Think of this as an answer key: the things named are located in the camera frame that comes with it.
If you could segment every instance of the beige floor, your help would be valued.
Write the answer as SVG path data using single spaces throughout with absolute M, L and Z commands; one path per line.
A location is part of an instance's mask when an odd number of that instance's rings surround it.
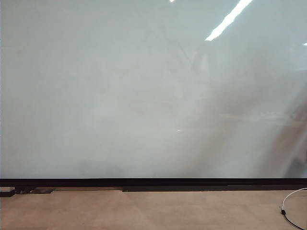
M 289 191 L 72 191 L 1 199 L 3 230 L 291 230 Z M 307 191 L 285 205 L 307 226 Z

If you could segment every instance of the cable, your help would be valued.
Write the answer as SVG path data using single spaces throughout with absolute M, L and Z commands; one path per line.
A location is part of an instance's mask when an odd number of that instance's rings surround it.
M 306 230 L 306 229 L 304 229 L 304 228 L 301 228 L 300 226 L 297 226 L 297 225 L 294 224 L 291 220 L 289 220 L 289 219 L 287 218 L 287 216 L 286 216 L 286 211 L 285 211 L 284 208 L 283 208 L 286 199 L 287 199 L 290 195 L 292 195 L 293 193 L 296 193 L 296 192 L 301 191 L 301 190 L 307 190 L 307 188 L 298 189 L 298 190 L 296 190 L 296 191 L 290 193 L 288 196 L 285 197 L 285 199 L 283 200 L 283 203 L 282 203 L 281 213 L 283 214 L 284 218 L 285 218 L 290 224 L 292 224 L 293 226 L 297 227 L 298 229 Z
M 282 214 L 284 213 L 284 214 L 283 214 L 284 218 L 285 218 L 290 224 L 292 224 L 293 226 L 297 227 L 298 229 L 306 230 L 306 229 L 301 228 L 300 226 L 297 226 L 296 224 L 292 223 L 291 220 L 289 220 L 289 219 L 287 218 L 286 212 L 283 212 L 283 211 L 284 211 L 284 210 L 282 210 Z

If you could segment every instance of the white board surface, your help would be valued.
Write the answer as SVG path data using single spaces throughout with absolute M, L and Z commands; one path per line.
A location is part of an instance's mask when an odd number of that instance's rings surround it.
M 306 12 L 2 0 L 1 177 L 307 177 Z

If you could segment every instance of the black trim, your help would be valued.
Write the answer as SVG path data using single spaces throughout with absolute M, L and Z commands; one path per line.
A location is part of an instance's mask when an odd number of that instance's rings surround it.
M 1 187 L 306 185 L 307 178 L 0 179 Z

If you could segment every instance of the white cable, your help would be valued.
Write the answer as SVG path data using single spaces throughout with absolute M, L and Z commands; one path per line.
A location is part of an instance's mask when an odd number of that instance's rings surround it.
M 283 200 L 283 204 L 282 204 L 282 210 L 283 210 L 283 205 L 284 205 L 284 202 L 286 201 L 286 199 L 291 196 L 293 193 L 296 193 L 298 191 L 301 191 L 301 190 L 307 190 L 307 188 L 301 188 L 301 189 L 297 189 L 296 191 L 290 193 L 288 196 L 286 196 L 286 198 Z

